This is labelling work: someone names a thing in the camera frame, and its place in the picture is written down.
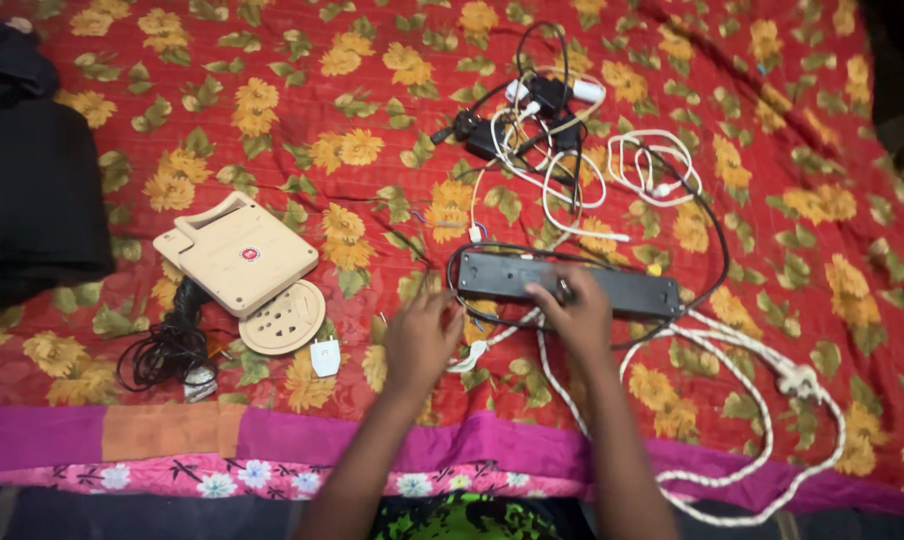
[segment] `beige electrical box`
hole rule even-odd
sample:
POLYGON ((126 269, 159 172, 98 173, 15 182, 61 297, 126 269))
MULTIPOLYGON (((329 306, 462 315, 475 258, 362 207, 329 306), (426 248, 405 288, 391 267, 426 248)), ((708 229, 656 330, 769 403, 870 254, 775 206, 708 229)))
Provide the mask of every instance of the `beige electrical box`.
MULTIPOLYGON (((152 242, 155 249, 240 319, 277 299, 319 262, 316 248, 239 191, 199 215, 175 218, 174 224, 152 242)), ((294 290, 294 312, 308 320, 303 328, 316 325, 320 308, 321 316, 326 311, 322 294, 309 286, 309 300, 302 299, 304 289, 294 290)), ((302 339, 300 331, 291 334, 298 335, 296 341, 302 339)))

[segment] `person's right hand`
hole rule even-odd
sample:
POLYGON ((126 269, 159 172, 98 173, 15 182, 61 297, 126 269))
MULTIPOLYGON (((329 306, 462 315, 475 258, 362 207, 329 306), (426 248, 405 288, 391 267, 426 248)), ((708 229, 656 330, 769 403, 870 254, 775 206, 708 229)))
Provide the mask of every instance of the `person's right hand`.
POLYGON ((596 367, 592 365, 596 362, 608 362, 613 308, 606 291, 585 268, 558 266, 555 274, 575 292, 571 305, 561 305, 552 293, 538 283, 526 284, 526 292, 545 313, 583 368, 596 367))

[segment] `red sticker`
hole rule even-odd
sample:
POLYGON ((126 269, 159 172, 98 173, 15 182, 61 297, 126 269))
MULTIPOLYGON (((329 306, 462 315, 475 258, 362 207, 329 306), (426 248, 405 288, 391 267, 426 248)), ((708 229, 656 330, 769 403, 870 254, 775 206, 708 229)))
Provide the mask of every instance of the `red sticker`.
POLYGON ((242 252, 239 253, 239 255, 242 256, 242 259, 251 263, 251 262, 255 261, 256 259, 258 259, 259 256, 262 255, 262 253, 260 253, 259 250, 255 249, 255 248, 244 248, 244 249, 242 249, 242 252))

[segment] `black cloth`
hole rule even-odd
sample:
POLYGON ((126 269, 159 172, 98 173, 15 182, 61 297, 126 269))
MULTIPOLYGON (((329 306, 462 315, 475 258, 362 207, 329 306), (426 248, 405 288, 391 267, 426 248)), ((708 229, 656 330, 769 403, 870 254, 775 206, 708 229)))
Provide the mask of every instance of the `black cloth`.
POLYGON ((59 72, 36 50, 38 37, 0 21, 0 110, 23 99, 52 97, 59 72))
POLYGON ((0 308, 113 270, 86 118, 50 99, 0 110, 0 308))

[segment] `black coiled cable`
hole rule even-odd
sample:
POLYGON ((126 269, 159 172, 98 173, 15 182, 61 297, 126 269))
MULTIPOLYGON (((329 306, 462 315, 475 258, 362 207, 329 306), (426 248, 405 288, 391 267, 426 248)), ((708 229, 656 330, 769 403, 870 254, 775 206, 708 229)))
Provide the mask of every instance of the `black coiled cable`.
POLYGON ((206 385, 215 379, 219 367, 208 358, 206 334, 199 329, 202 306, 212 297, 189 276, 175 289, 172 309, 165 320, 148 327, 148 337, 132 343, 119 356, 115 377, 129 392, 144 392, 174 379, 188 387, 206 385), (132 385, 122 378, 122 364, 130 357, 132 385), (212 378, 188 382, 186 377, 200 367, 212 370, 212 378))

